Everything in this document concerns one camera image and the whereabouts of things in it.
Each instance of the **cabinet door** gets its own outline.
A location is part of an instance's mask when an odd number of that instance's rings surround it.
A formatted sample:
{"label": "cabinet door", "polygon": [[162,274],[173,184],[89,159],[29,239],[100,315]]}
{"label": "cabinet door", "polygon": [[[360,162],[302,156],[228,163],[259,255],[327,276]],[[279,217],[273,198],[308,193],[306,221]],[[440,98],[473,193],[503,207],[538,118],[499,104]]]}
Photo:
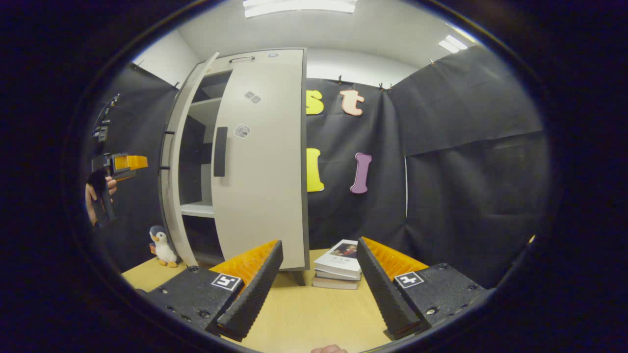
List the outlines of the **cabinet door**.
{"label": "cabinet door", "polygon": [[[281,239],[281,269],[309,265],[304,68],[303,51],[299,52],[298,63],[238,64],[222,96],[214,136],[212,200],[225,259]],[[239,126],[248,133],[242,134]],[[225,127],[222,149],[218,135]]]}
{"label": "cabinet door", "polygon": [[179,197],[179,155],[183,126],[190,110],[190,104],[196,94],[204,73],[218,57],[214,54],[206,62],[198,64],[181,87],[175,106],[170,116],[167,129],[174,131],[172,139],[166,138],[163,145],[161,164],[170,166],[170,170],[162,170],[160,174],[161,203],[164,210],[168,232],[179,256],[188,266],[198,266],[183,226],[181,216],[181,200]]}

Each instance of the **yellow letter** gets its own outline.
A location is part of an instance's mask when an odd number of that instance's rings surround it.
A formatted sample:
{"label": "yellow letter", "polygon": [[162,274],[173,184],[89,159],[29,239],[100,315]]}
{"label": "yellow letter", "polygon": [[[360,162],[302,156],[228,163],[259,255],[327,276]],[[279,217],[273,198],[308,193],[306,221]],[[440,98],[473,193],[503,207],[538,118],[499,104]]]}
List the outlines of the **yellow letter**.
{"label": "yellow letter", "polygon": [[320,176],[318,175],[318,156],[320,151],[316,148],[308,148],[305,150],[306,170],[308,177],[308,192],[323,191],[325,184],[320,182]]}
{"label": "yellow letter", "polygon": [[320,114],[323,111],[323,95],[317,90],[305,91],[305,114]]}

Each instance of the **black door handle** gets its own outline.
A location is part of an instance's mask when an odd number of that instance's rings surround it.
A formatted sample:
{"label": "black door handle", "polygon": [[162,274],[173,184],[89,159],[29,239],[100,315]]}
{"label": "black door handle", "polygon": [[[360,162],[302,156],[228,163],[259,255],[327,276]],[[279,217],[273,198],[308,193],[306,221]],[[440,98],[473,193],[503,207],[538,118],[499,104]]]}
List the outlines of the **black door handle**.
{"label": "black door handle", "polygon": [[216,128],[216,145],[214,146],[214,176],[225,176],[225,154],[227,152],[227,126]]}

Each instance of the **white wall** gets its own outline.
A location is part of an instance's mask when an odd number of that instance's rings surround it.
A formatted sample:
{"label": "white wall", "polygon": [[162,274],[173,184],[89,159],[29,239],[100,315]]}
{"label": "white wall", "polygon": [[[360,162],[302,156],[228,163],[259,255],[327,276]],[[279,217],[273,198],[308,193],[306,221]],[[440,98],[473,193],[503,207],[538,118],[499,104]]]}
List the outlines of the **white wall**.
{"label": "white wall", "polygon": [[307,77],[355,82],[384,88],[410,76],[419,68],[392,59],[359,52],[308,48]]}
{"label": "white wall", "polygon": [[179,31],[174,30],[149,46],[133,63],[141,62],[141,68],[171,85],[180,82],[176,86],[180,89],[192,68],[203,60],[190,49]]}

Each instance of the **penguin plush toy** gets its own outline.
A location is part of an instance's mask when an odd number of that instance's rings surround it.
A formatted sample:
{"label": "penguin plush toy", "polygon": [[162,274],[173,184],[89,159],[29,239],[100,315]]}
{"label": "penguin plush toy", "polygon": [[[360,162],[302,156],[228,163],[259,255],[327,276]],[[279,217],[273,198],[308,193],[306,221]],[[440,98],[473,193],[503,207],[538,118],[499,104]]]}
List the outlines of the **penguin plush toy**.
{"label": "penguin plush toy", "polygon": [[155,254],[159,258],[159,263],[162,266],[177,267],[176,263],[179,260],[179,255],[177,255],[166,229],[160,225],[154,225],[149,233],[151,234],[151,239],[155,242]]}

